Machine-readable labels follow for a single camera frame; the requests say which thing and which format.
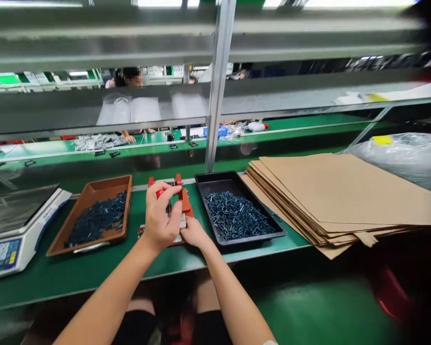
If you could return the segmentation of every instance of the brown tray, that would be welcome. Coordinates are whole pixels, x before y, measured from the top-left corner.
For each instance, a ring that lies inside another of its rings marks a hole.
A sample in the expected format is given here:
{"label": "brown tray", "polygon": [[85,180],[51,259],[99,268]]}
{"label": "brown tray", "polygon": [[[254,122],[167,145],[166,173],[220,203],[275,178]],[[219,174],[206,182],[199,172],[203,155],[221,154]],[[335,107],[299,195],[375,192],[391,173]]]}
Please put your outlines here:
{"label": "brown tray", "polygon": [[[54,256],[63,253],[73,252],[78,249],[90,247],[95,244],[110,242],[115,243],[126,239],[127,236],[127,225],[129,217],[129,209],[131,206],[131,192],[133,188],[133,177],[132,175],[126,175],[121,177],[115,177],[106,180],[100,180],[88,183],[83,188],[77,202],[70,211],[64,225],[61,230],[57,233],[53,243],[46,252],[46,256]],[[71,248],[65,248],[64,243],[68,241],[72,229],[75,226],[79,216],[84,209],[92,207],[97,201],[104,201],[108,198],[115,199],[118,193],[127,192],[126,194],[126,207],[125,217],[123,219],[123,227],[121,229],[110,229],[104,230],[103,238],[91,241],[88,243],[80,244]]]}

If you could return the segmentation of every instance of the leg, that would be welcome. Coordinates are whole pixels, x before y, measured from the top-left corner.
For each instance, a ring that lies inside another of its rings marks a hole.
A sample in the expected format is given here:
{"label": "leg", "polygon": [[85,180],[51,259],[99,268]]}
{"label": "leg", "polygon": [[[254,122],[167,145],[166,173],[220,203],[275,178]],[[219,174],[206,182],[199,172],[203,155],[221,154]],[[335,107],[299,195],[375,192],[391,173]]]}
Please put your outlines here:
{"label": "leg", "polygon": [[129,311],[146,311],[155,316],[155,308],[153,308],[153,302],[147,291],[147,287],[144,283],[139,284],[137,289],[134,291],[133,297],[128,304],[126,312]]}
{"label": "leg", "polygon": [[193,344],[231,345],[216,288],[207,269],[196,273],[196,321]]}
{"label": "leg", "polygon": [[113,345],[146,345],[157,332],[157,319],[146,284],[140,283],[126,309],[126,314],[112,342]]}
{"label": "leg", "polygon": [[196,272],[196,312],[219,311],[216,288],[207,268]]}

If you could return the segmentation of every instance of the yellow label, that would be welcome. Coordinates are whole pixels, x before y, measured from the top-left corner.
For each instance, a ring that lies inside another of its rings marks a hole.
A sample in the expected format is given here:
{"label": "yellow label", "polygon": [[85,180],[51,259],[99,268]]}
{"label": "yellow label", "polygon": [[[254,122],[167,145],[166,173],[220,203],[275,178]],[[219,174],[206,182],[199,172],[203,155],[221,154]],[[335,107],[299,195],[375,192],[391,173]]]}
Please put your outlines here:
{"label": "yellow label", "polygon": [[11,253],[11,257],[10,257],[10,265],[14,263],[14,260],[16,260],[16,251]]}
{"label": "yellow label", "polygon": [[367,98],[371,101],[371,102],[388,102],[389,99],[380,96],[377,93],[371,93],[367,95]]}
{"label": "yellow label", "polygon": [[391,137],[390,136],[377,136],[372,137],[374,143],[376,145],[391,145]]}

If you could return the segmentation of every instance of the black tray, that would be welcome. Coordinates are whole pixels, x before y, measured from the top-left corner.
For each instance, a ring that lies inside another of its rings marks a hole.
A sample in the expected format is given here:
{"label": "black tray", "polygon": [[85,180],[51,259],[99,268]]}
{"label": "black tray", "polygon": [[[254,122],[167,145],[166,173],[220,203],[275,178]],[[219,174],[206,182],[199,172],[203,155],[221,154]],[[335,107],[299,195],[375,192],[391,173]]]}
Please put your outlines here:
{"label": "black tray", "polygon": [[[281,225],[276,221],[276,219],[272,216],[272,214],[265,208],[265,206],[260,202],[259,199],[250,191],[250,189],[244,184],[243,180],[239,177],[239,175],[235,171],[227,171],[227,172],[212,172],[207,174],[198,174],[195,175],[196,185],[198,186],[198,191],[201,194],[201,198],[203,199],[204,207],[206,208],[206,213],[208,214],[209,221],[211,222],[212,230],[214,232],[215,238],[220,245],[230,245],[237,243],[247,243],[247,242],[255,242],[255,241],[264,241],[269,240],[275,237],[282,237],[287,234],[287,231],[284,230]],[[214,225],[212,221],[211,214],[209,212],[209,208],[207,206],[206,200],[204,196],[209,193],[221,193],[221,192],[232,192],[236,196],[243,196],[248,199],[253,205],[267,217],[267,222],[274,229],[275,233],[247,237],[239,240],[229,240],[224,241],[220,238],[220,229]]]}

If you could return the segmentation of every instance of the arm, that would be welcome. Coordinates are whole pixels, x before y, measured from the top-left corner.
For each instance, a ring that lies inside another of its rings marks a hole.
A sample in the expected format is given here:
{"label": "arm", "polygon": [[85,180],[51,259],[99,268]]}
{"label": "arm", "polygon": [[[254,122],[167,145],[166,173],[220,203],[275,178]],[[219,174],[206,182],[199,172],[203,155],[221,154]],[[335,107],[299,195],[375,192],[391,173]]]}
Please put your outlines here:
{"label": "arm", "polygon": [[228,267],[201,224],[194,218],[186,219],[187,228],[181,230],[182,236],[203,253],[233,344],[262,345],[269,340],[276,341],[259,309]]}
{"label": "arm", "polygon": [[129,135],[128,131],[121,131],[121,134],[123,134],[123,137],[127,142],[136,142],[136,138]]}
{"label": "arm", "polygon": [[[157,200],[156,192],[162,188],[166,191]],[[160,182],[147,190],[144,235],[81,307],[56,339],[56,345],[112,343],[145,271],[179,234],[182,203],[176,202],[170,218],[166,206],[180,189]]]}

